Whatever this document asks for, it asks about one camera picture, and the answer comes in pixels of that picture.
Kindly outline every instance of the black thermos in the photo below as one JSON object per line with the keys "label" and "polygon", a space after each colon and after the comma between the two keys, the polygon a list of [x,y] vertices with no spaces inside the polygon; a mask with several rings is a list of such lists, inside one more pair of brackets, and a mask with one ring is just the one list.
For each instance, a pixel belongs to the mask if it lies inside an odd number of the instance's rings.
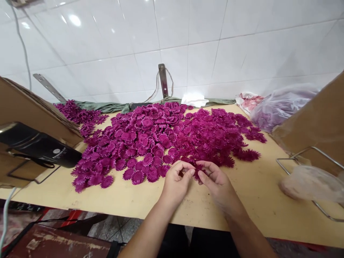
{"label": "black thermos", "polygon": [[21,122],[0,125],[0,142],[30,157],[72,168],[81,153]]}

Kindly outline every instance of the white paper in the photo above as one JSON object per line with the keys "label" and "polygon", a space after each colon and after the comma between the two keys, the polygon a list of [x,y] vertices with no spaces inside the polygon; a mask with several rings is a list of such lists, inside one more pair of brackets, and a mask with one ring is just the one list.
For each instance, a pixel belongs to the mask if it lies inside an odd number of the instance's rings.
{"label": "white paper", "polygon": [[187,93],[184,94],[182,98],[182,104],[188,105],[188,106],[195,106],[195,107],[203,107],[205,106],[209,100],[204,99],[204,95],[199,93]]}

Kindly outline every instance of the clear plastic bag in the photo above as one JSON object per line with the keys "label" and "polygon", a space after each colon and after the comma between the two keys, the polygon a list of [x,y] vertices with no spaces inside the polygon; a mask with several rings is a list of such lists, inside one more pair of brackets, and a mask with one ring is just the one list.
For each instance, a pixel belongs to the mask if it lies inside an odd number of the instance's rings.
{"label": "clear plastic bag", "polygon": [[271,133],[275,126],[295,114],[319,91],[310,83],[276,89],[252,110],[250,118],[257,127]]}
{"label": "clear plastic bag", "polygon": [[281,191],[293,198],[343,203],[344,183],[332,174],[313,166],[297,166],[279,182]]}

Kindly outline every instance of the magenta flower head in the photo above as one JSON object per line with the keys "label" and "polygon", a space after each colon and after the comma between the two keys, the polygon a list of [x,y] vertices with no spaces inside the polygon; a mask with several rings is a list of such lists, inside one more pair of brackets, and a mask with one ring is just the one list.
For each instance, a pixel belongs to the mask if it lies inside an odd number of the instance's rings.
{"label": "magenta flower head", "polygon": [[88,144],[71,173],[77,192],[93,185],[109,187],[114,180],[107,175],[111,168],[122,171],[128,166],[123,179],[130,179],[134,185],[142,183],[145,177],[148,182],[165,177],[170,168],[167,164],[177,160],[193,164],[197,171],[202,169],[196,166],[197,160],[232,168],[232,157],[247,162],[260,158],[260,153],[247,148],[247,140],[267,141],[245,116],[224,109],[198,109],[190,113],[193,106],[177,102],[150,104],[117,114],[111,118],[111,126],[94,132],[107,115],[98,110],[82,110],[71,100],[56,107],[67,119],[81,125],[81,134]]}

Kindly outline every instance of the cable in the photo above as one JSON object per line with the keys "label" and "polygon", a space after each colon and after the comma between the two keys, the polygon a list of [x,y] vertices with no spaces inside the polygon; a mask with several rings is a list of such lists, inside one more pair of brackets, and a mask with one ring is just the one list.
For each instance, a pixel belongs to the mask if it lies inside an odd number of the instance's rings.
{"label": "cable", "polygon": [[10,0],[6,0],[6,2],[11,6],[12,12],[13,12],[13,15],[14,15],[14,18],[15,18],[15,26],[16,26],[16,29],[17,29],[17,34],[18,34],[19,39],[21,41],[21,44],[23,46],[24,56],[25,56],[25,64],[26,64],[26,68],[28,70],[28,75],[29,75],[29,90],[32,91],[32,82],[31,82],[31,72],[30,72],[30,67],[29,67],[29,58],[28,58],[28,53],[26,51],[25,43],[24,43],[23,38],[22,38],[22,36],[20,34],[18,17],[17,17],[17,14],[16,14],[15,10],[14,10],[13,5],[11,5]]}
{"label": "cable", "polygon": [[10,200],[12,199],[12,195],[14,194],[14,192],[17,190],[17,188],[13,188],[9,197],[7,198],[6,202],[5,202],[5,206],[4,206],[4,230],[3,230],[3,234],[1,236],[1,240],[0,240],[0,258],[2,257],[2,251],[3,251],[3,247],[4,247],[4,242],[5,242],[5,236],[7,233],[7,228],[8,228],[8,205],[10,204]]}
{"label": "cable", "polygon": [[[165,69],[166,69],[166,71],[168,72],[169,77],[171,78],[171,81],[172,81],[172,94],[171,94],[171,97],[172,97],[172,96],[173,96],[173,79],[172,79],[172,76],[171,76],[171,74],[169,73],[168,69],[167,69],[167,68],[165,68]],[[152,94],[145,102],[147,102],[148,100],[150,100],[150,99],[155,95],[155,93],[157,92],[157,90],[158,90],[158,76],[159,76],[159,72],[157,73],[157,81],[156,81],[155,90],[154,90],[153,94]]]}
{"label": "cable", "polygon": [[155,93],[157,92],[157,90],[158,90],[158,76],[159,76],[159,72],[157,73],[157,80],[156,80],[156,84],[155,84],[155,90],[154,90],[153,94],[145,102],[150,100],[155,95]]}

